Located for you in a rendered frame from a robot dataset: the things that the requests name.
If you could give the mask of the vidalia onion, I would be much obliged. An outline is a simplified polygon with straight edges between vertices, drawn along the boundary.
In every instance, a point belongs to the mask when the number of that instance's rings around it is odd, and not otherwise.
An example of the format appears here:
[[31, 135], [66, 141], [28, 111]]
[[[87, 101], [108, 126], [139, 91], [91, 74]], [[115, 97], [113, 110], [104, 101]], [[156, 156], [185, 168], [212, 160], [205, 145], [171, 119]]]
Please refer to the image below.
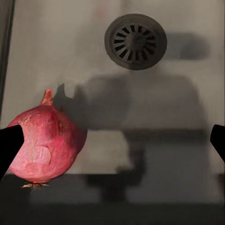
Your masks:
[[46, 186], [47, 182], [64, 175], [78, 155], [77, 130], [55, 107], [52, 92], [46, 90], [39, 106], [19, 114], [7, 126], [22, 127], [24, 143], [8, 169], [29, 181], [25, 187]]

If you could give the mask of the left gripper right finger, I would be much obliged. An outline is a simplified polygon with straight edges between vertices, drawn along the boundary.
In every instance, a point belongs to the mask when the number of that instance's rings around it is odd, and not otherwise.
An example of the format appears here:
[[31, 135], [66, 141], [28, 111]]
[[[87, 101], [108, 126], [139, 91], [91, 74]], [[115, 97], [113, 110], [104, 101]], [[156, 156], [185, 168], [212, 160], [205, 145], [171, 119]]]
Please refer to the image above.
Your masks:
[[221, 158], [225, 162], [225, 127], [221, 125], [214, 125], [211, 136], [210, 142], [221, 156]]

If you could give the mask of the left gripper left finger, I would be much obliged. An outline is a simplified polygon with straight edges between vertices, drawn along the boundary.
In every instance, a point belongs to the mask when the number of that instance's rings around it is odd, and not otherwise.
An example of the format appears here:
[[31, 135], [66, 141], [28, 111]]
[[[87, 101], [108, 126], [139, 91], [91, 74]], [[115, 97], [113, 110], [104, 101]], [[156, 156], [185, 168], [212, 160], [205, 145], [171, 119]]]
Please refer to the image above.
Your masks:
[[0, 130], [0, 180], [2, 180], [23, 143], [24, 135], [20, 125]]

